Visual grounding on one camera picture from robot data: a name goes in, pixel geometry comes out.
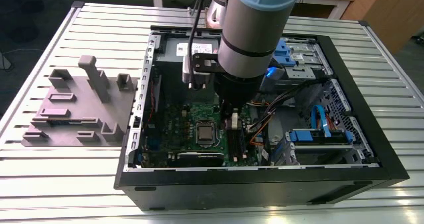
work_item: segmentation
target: black computer case frame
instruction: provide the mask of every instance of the black computer case frame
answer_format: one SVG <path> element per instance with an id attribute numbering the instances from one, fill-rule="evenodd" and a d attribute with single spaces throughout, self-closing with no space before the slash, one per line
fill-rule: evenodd
<path id="1" fill-rule="evenodd" d="M 189 32 L 190 28 L 153 26 L 152 30 L 162 31 L 169 36 L 174 31 Z M 198 37 L 202 32 L 221 33 L 216 29 L 197 31 Z M 180 32 L 174 34 L 178 37 L 186 36 Z M 330 38 L 309 34 L 282 36 L 317 40 L 350 105 L 349 115 L 357 119 L 380 167 L 122 172 L 126 145 L 124 139 L 114 189 L 124 191 L 140 209 L 212 209 L 336 203 L 370 188 L 388 187 L 409 178 Z"/>

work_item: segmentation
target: aluminum work table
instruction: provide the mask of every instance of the aluminum work table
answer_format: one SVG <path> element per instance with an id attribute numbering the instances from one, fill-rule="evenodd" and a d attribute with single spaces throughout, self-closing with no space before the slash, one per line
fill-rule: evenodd
<path id="1" fill-rule="evenodd" d="M 89 3 L 70 8 L 0 121 L 0 222 L 420 223 L 424 98 L 374 33 L 356 21 L 292 17 L 285 32 L 332 38 L 410 176 L 389 188 L 333 205 L 142 212 L 112 188 L 120 148 L 21 145 L 54 68 L 82 75 L 78 57 L 94 55 L 108 76 L 140 77 L 150 25 L 192 26 L 192 22 L 182 9 Z"/>

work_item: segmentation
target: green circuit board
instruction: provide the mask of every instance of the green circuit board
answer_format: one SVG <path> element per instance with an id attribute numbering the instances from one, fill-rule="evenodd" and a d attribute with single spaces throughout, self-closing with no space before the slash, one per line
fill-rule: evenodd
<path id="1" fill-rule="evenodd" d="M 242 109 L 240 114 L 244 125 L 250 123 L 249 110 Z M 225 155 L 224 166 L 257 166 L 257 155 L 246 153 L 246 159 L 234 162 L 228 155 L 228 143 L 225 130 L 221 128 L 218 105 L 196 104 L 166 105 L 162 116 L 160 117 L 162 128 L 160 138 L 148 139 L 148 144 L 160 152 L 218 152 Z M 196 143 L 196 122 L 209 121 L 214 124 L 216 143 L 209 147 L 201 147 Z M 165 165 L 165 160 L 156 164 Z"/>

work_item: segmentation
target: floor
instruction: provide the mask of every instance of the floor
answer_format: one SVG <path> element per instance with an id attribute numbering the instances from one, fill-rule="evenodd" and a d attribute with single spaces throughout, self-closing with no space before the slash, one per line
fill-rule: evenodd
<path id="1" fill-rule="evenodd" d="M 0 117 L 18 92 L 18 89 L 30 73 L 30 70 L 41 55 L 56 29 L 66 15 L 70 5 L 74 1 L 109 3 L 124 5 L 153 6 L 153 0 L 42 0 L 44 10 L 30 15 L 38 28 L 37 38 L 26 43 L 14 43 L 2 33 L 0 33 L 0 49 L 8 53 L 6 59 L 14 64 L 14 69 L 9 72 L 0 69 Z M 194 0 L 164 0 L 165 7 L 186 8 L 193 5 Z M 408 42 L 402 50 L 396 54 L 396 59 L 402 66 L 412 81 L 416 83 L 421 92 L 424 92 L 424 46 L 414 44 L 413 40 Z"/>

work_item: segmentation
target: blue drive latch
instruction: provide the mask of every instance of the blue drive latch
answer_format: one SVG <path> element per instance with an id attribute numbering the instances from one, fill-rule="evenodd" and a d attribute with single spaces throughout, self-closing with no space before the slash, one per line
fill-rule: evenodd
<path id="1" fill-rule="evenodd" d="M 290 57 L 290 48 L 286 46 L 284 39 L 280 39 L 272 57 L 282 66 L 293 67 L 296 65 L 296 61 Z"/>

